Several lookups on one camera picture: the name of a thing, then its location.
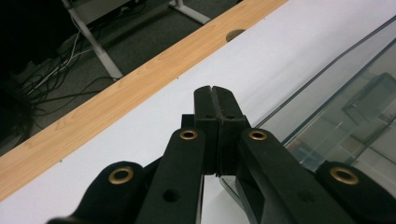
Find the white table surface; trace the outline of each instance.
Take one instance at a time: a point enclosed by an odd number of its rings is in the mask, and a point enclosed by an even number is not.
[[[109,164],[145,166],[160,157],[181,114],[193,113],[192,93],[199,87],[231,90],[251,124],[257,124],[395,14],[396,1],[290,0],[2,201],[0,223],[45,223],[68,216]],[[202,223],[248,223],[213,176],[205,179]]]

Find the black plastic part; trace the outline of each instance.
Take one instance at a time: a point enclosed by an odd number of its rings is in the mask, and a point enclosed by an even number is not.
[[[238,163],[237,146],[240,133],[246,129],[245,119],[231,91],[221,87],[212,89],[219,111],[218,175],[235,175]]]
[[[157,172],[158,166],[160,165],[161,158],[153,161],[149,165],[145,166],[145,174],[146,174],[146,185],[150,186],[152,178],[154,178],[155,173]]]
[[[332,169],[338,170],[335,176],[346,183],[334,178]],[[350,183],[353,178],[349,172],[357,177],[356,184]],[[396,223],[396,200],[360,170],[341,162],[326,162],[317,169],[316,179],[358,223]]]
[[[261,223],[355,223],[271,133],[244,130],[239,152],[265,199]]]
[[[217,171],[219,112],[209,86],[194,92],[194,113],[194,127],[203,131],[206,136],[204,174],[213,175]]]
[[[190,139],[180,137],[185,131]],[[200,222],[204,154],[203,132],[189,128],[172,134],[136,224]]]
[[[239,178],[235,179],[236,190],[238,191],[239,199],[244,205],[245,213],[249,223],[262,223],[262,211],[264,210],[264,198],[256,184],[250,184]]]
[[[194,115],[181,115],[181,127],[190,128],[194,127]]]
[[[111,174],[130,168],[132,178],[123,184],[112,184]],[[120,171],[115,178],[123,179]],[[107,166],[88,187],[78,209],[70,217],[55,218],[49,224],[133,223],[146,195],[145,171],[136,163],[120,161]]]

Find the floor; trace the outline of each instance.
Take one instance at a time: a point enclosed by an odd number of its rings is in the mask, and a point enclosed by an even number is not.
[[[236,2],[185,0],[184,4],[214,19]],[[92,33],[120,71],[127,75],[201,26],[170,8],[168,1],[147,0],[144,6],[124,7],[116,17],[92,28]],[[65,59],[48,59],[40,65],[29,63],[22,73],[13,75],[20,84],[25,81],[25,94],[34,104],[33,125],[31,130],[21,130],[19,135],[11,135],[2,141],[0,156],[19,144],[23,133],[29,137],[35,135],[114,83],[81,35],[71,36],[58,51]],[[53,73],[45,84],[31,91],[32,83],[50,74],[59,64],[59,73]]]

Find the circular hole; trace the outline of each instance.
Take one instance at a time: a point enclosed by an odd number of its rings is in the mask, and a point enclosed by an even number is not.
[[[248,135],[254,140],[264,140],[267,138],[267,134],[262,131],[251,131]]]
[[[198,136],[198,133],[194,130],[186,130],[180,133],[180,137],[184,140],[192,140]]]
[[[108,176],[108,181],[114,185],[124,184],[130,181],[134,177],[134,171],[131,167],[121,167],[113,172]]]
[[[341,176],[341,178],[344,178],[344,179],[348,179],[348,180],[353,179],[353,176],[352,176],[352,175],[350,175],[349,173],[346,173],[346,172],[344,172],[344,171],[338,171],[337,174],[338,174],[339,176]]]
[[[129,173],[128,173],[127,171],[124,171],[124,170],[118,171],[118,172],[116,172],[116,173],[114,174],[114,178],[116,178],[116,179],[123,179],[123,178],[127,177],[128,174],[129,174]]]
[[[168,189],[163,193],[163,199],[169,203],[175,203],[180,199],[180,192],[177,189]]]
[[[352,171],[343,167],[333,167],[330,169],[330,174],[334,179],[344,184],[356,185],[359,183],[358,177]]]

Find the gray floor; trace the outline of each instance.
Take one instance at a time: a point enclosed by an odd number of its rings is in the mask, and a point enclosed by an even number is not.
[[[186,6],[214,19],[233,7],[236,0],[185,0],[184,3]],[[131,15],[131,12],[131,10],[125,10],[124,15],[128,16],[122,16],[121,13],[120,16],[107,21],[106,25],[100,29],[100,32],[93,32],[124,75],[135,70],[141,64],[202,26],[197,21],[170,8],[168,1],[164,0],[147,0],[146,6],[141,12],[134,15]],[[65,41],[59,51],[71,49],[76,36],[73,35]],[[86,40],[83,41],[82,45],[84,48],[80,49],[78,45],[75,55],[90,49],[90,45]],[[29,63],[24,72],[13,75],[13,77],[18,81],[22,81],[36,69],[38,69],[35,73],[36,75],[46,75],[52,71],[54,65],[59,61],[60,59],[48,59],[41,65]],[[71,61],[60,75],[54,76],[48,82],[48,86],[51,87],[51,85],[56,84],[57,80],[59,84],[63,78],[64,82],[57,90],[51,91],[45,99],[37,98],[34,102],[48,101],[48,99],[81,92],[101,91],[114,83],[92,51],[81,54],[78,60]],[[43,85],[39,90],[45,91],[48,86]],[[31,93],[30,97],[33,98],[38,94],[39,91],[35,91]],[[83,104],[94,95],[95,93],[91,93],[36,104],[35,110],[32,112],[34,125],[30,131],[30,136],[40,132],[42,128],[49,126],[52,122]],[[0,156],[15,147],[19,139],[19,136],[10,136],[2,141],[0,144]]]

